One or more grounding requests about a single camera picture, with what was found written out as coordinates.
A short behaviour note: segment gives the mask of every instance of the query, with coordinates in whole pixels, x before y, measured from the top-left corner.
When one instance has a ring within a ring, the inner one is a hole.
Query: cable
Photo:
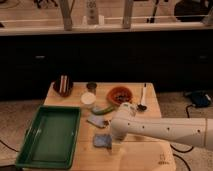
[[[188,171],[191,171],[190,166],[188,165],[188,163],[186,162],[186,160],[184,160],[181,156],[177,155],[177,154],[173,154],[173,156],[179,158],[180,160],[183,161],[183,163],[185,164],[185,166],[187,167]]]
[[[7,145],[6,143],[4,143],[1,139],[0,139],[0,143],[2,143],[5,147],[9,148],[12,151],[15,151],[17,153],[19,152],[18,150],[14,149],[14,148],[10,147],[9,145]]]
[[[189,108],[190,108],[190,107],[194,107],[194,105],[193,105],[193,104],[190,104],[190,105],[186,106],[186,109],[185,109],[188,118],[190,118],[190,114],[189,114]]]
[[[190,151],[192,151],[192,150],[194,149],[194,147],[191,146],[190,149],[183,151],[183,150],[179,150],[179,149],[175,148],[175,147],[174,147],[173,145],[171,145],[171,144],[170,144],[170,146],[171,146],[171,148],[172,148],[173,150],[175,150],[175,151],[177,151],[177,152],[179,152],[179,153],[189,153]]]

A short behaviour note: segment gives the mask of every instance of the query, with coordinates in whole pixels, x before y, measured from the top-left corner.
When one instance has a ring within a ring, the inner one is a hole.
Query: green plastic tray
[[[69,169],[72,166],[81,111],[78,107],[41,106],[15,165]]]

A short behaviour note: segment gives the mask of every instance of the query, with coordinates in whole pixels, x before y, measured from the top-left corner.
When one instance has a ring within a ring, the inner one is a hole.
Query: cloth
[[[112,139],[109,134],[95,134],[93,145],[95,147],[112,148]]]

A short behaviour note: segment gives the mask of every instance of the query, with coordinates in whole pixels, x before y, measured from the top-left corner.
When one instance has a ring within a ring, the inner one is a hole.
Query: wooden table
[[[143,83],[97,83],[96,105],[106,108],[106,95],[116,86],[125,86],[133,93],[133,103],[138,103]],[[50,86],[44,105],[82,106],[80,97],[86,92],[86,83],[74,83],[69,97],[60,97]],[[161,117],[154,87],[147,83],[146,105],[148,109],[136,117]],[[114,112],[104,115],[111,119]],[[127,135],[117,153],[105,148],[95,148],[92,140],[95,133],[107,133],[109,128],[99,129],[88,123],[88,109],[82,108],[80,129],[75,149],[72,171],[173,171],[176,165],[170,144],[167,141],[144,136]]]

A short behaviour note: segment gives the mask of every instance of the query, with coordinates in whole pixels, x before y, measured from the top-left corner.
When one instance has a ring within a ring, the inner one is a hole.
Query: small bowl
[[[123,86],[119,86],[119,87],[115,87],[112,90],[110,90],[107,94],[107,100],[116,105],[116,106],[120,106],[120,104],[124,103],[124,102],[132,102],[132,92],[130,91],[130,89],[123,87]]]

